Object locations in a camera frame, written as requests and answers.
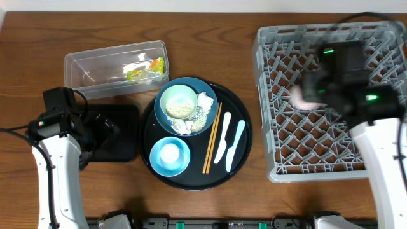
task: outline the round black tray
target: round black tray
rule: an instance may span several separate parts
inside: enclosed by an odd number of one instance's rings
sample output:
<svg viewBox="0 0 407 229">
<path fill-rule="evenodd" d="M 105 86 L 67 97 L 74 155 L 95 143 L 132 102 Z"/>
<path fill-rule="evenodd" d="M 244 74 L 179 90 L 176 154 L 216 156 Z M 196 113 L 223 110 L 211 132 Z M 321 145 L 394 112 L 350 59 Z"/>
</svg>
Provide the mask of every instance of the round black tray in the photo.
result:
<svg viewBox="0 0 407 229">
<path fill-rule="evenodd" d="M 139 146 L 141 149 L 141 157 L 144 160 L 144 163 L 147 165 L 148 169 L 156 177 L 158 177 L 164 183 L 175 188 L 184 190 L 206 190 L 223 184 L 224 182 L 232 178 L 240 170 L 240 168 L 242 168 L 250 153 L 253 130 L 249 113 L 247 112 L 246 107 L 243 105 L 243 102 L 233 92 L 231 92 L 224 86 L 215 83 L 209 83 L 209 85 L 215 91 L 217 101 L 222 102 L 221 117 L 219 119 L 219 127 L 217 128 L 216 141 L 214 145 L 209 174 L 202 174 L 202 170 L 204 168 L 212 126 L 210 126 L 201 134 L 191 137 L 179 137 L 172 135 L 164 130 L 160 126 L 160 124 L 158 124 L 154 113 L 155 99 L 153 99 L 148 104 L 141 117 L 141 125 L 139 129 Z M 213 161 L 215 159 L 217 147 L 219 145 L 222 133 L 223 116 L 227 111 L 231 113 L 231 120 L 225 137 L 228 145 L 220 162 L 218 164 L 215 164 Z M 231 171 L 227 172 L 226 154 L 228 148 L 233 144 L 237 124 L 240 120 L 245 120 L 246 126 L 238 142 L 237 150 L 235 156 L 233 157 Z M 188 145 L 191 151 L 191 160 L 188 167 L 180 175 L 174 177 L 163 177 L 157 174 L 151 167 L 149 162 L 149 155 L 151 148 L 158 140 L 170 136 L 178 137 Z"/>
</svg>

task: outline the light blue bowl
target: light blue bowl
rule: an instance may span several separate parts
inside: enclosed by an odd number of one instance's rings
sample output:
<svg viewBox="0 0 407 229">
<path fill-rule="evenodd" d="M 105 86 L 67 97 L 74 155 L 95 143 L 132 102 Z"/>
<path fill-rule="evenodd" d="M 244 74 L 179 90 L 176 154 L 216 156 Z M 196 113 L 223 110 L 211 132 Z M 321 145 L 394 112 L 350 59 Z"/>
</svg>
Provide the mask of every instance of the light blue bowl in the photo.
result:
<svg viewBox="0 0 407 229">
<path fill-rule="evenodd" d="M 169 143 L 175 144 L 179 148 L 179 156 L 181 157 L 181 163 L 179 167 L 172 170 L 166 169 L 160 158 L 160 151 L 162 147 Z M 188 164 L 190 163 L 190 160 L 191 153 L 189 147 L 183 140 L 176 137 L 164 137 L 163 139 L 160 139 L 158 142 L 156 142 L 153 148 L 151 148 L 150 152 L 151 167 L 154 169 L 156 173 L 158 173 L 161 176 L 172 177 L 182 173 L 187 168 Z"/>
<path fill-rule="evenodd" d="M 197 94 L 201 92 L 206 92 L 206 94 L 214 99 L 214 103 L 212 104 L 212 107 L 210 108 L 209 114 L 206 117 L 206 124 L 203 126 L 202 130 L 198 132 L 194 132 L 191 135 L 179 135 L 177 134 L 171 127 L 171 122 L 168 121 L 167 115 L 164 114 L 164 112 L 161 109 L 160 105 L 160 100 L 161 96 L 164 93 L 164 91 L 174 85 L 186 85 L 190 88 L 192 88 Z M 178 78 L 175 80 L 170 81 L 167 83 L 163 88 L 161 88 L 160 92 L 158 93 L 157 97 L 155 98 L 155 103 L 154 103 L 154 113 L 155 117 L 157 118 L 158 123 L 169 133 L 174 134 L 176 136 L 181 136 L 181 137 L 189 137 L 189 136 L 194 136 L 197 134 L 202 133 L 208 127 L 212 125 L 214 122 L 216 115 L 217 115 L 217 98 L 216 94 L 213 91 L 213 89 L 204 81 L 192 78 L 192 77 L 182 77 Z"/>
</svg>

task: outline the green tape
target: green tape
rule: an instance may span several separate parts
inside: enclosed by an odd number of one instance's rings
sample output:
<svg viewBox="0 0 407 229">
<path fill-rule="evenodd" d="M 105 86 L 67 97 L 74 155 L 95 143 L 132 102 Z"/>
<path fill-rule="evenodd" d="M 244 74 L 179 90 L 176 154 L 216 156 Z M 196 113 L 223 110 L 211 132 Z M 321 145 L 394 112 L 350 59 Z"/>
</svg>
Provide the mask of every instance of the green tape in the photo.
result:
<svg viewBox="0 0 407 229">
<path fill-rule="evenodd" d="M 267 229 L 267 223 L 259 223 L 259 229 Z"/>
<path fill-rule="evenodd" d="M 177 229 L 184 229 L 185 223 L 184 222 L 177 222 Z"/>
</svg>

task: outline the green light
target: green light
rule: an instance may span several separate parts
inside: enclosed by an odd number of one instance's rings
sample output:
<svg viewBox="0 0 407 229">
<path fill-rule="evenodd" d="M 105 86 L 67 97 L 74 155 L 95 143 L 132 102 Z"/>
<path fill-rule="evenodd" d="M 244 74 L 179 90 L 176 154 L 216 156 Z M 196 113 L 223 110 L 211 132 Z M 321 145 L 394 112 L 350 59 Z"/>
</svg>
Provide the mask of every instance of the green light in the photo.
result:
<svg viewBox="0 0 407 229">
<path fill-rule="evenodd" d="M 377 98 L 378 98 L 377 95 L 367 95 L 367 96 L 366 96 L 366 100 L 367 100 L 367 101 L 375 100 L 375 99 L 377 99 Z"/>
<path fill-rule="evenodd" d="M 327 53 L 331 53 L 331 52 L 334 52 L 335 50 L 326 50 L 326 51 L 324 51 L 324 54 L 327 54 Z"/>
</svg>

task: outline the light green bowl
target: light green bowl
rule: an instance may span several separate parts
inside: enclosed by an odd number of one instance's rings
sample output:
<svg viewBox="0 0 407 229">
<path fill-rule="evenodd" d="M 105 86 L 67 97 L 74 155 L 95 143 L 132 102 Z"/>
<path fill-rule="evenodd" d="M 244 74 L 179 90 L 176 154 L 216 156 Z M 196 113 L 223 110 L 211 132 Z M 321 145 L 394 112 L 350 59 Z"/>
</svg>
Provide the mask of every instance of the light green bowl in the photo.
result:
<svg viewBox="0 0 407 229">
<path fill-rule="evenodd" d="M 176 100 L 176 102 L 192 102 L 194 105 L 193 111 L 183 118 L 174 118 L 167 112 L 168 101 Z M 185 120 L 189 118 L 198 106 L 198 96 L 197 93 L 192 90 L 192 88 L 185 85 L 174 85 L 167 88 L 161 96 L 160 107 L 161 110 L 170 118 L 177 120 Z"/>
</svg>

